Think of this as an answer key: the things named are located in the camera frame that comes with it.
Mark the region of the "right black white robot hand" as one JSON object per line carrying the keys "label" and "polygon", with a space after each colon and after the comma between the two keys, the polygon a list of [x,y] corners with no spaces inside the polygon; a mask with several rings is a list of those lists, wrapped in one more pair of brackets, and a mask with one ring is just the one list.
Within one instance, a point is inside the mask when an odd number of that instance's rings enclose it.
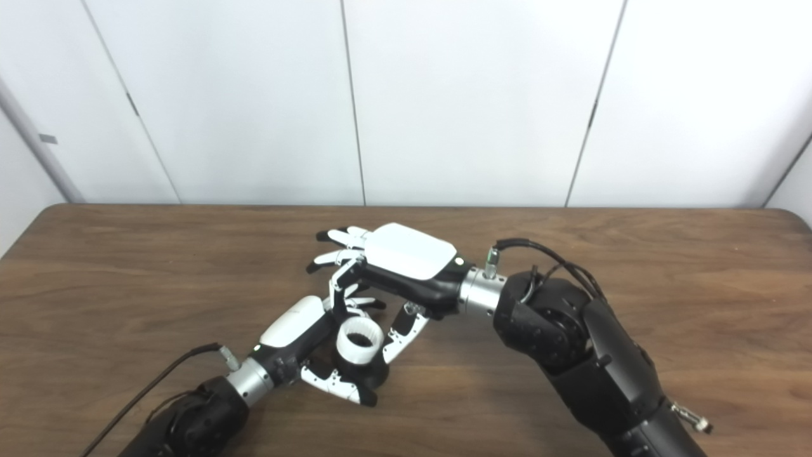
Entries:
{"label": "right black white robot hand", "polygon": [[382,347],[389,364],[408,347],[429,319],[459,314],[459,290],[475,266],[458,254],[451,243],[399,223],[367,230],[347,226],[317,232],[319,242],[339,246],[316,256],[306,268],[313,274],[335,265],[329,280],[330,299],[336,309],[347,307],[339,294],[351,284],[379,289],[415,306],[402,307]]}

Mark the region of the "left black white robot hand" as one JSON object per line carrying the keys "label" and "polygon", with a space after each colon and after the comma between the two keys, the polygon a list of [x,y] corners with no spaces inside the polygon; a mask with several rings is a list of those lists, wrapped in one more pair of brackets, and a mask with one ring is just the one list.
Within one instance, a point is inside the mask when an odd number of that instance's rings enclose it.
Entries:
{"label": "left black white robot hand", "polygon": [[345,292],[346,317],[337,318],[329,299],[307,296],[297,301],[262,333],[244,367],[231,383],[252,405],[274,388],[303,381],[319,390],[365,407],[377,404],[375,388],[386,379],[382,329],[367,313],[384,310],[377,298]]}

